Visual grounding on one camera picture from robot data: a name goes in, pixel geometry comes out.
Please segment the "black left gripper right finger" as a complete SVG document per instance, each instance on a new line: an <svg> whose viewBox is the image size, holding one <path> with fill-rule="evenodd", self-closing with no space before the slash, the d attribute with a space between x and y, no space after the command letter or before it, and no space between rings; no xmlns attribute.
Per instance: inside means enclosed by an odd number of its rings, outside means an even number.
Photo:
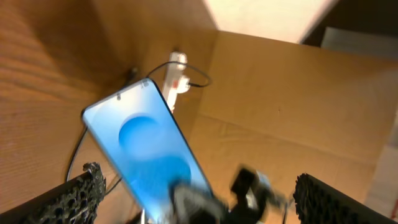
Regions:
<svg viewBox="0 0 398 224"><path fill-rule="evenodd" d="M309 174L297 177L293 198L301 224L397 224Z"/></svg>

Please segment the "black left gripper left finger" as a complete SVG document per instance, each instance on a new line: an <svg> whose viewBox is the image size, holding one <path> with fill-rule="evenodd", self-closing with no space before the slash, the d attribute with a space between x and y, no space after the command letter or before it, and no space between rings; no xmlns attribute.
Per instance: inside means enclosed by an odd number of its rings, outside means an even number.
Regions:
<svg viewBox="0 0 398 224"><path fill-rule="evenodd" d="M84 173L1 214L1 224L93 223L103 201L106 179L98 163L83 165Z"/></svg>

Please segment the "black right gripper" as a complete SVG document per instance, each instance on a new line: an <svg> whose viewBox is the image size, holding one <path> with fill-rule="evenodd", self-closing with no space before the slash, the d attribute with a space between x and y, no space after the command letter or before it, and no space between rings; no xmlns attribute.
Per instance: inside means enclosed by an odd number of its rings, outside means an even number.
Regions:
<svg viewBox="0 0 398 224"><path fill-rule="evenodd" d="M177 183L170 189L171 223L231 224L236 223L228 207L209 192L194 185Z"/></svg>

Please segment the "blue Galaxy smartphone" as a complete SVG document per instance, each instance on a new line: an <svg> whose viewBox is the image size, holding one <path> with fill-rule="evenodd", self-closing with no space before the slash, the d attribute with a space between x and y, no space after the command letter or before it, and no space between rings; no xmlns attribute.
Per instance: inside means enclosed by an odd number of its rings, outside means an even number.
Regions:
<svg viewBox="0 0 398 224"><path fill-rule="evenodd" d="M82 120L155 223L172 213L170 187L211 187L158 86L142 79L85 108Z"/></svg>

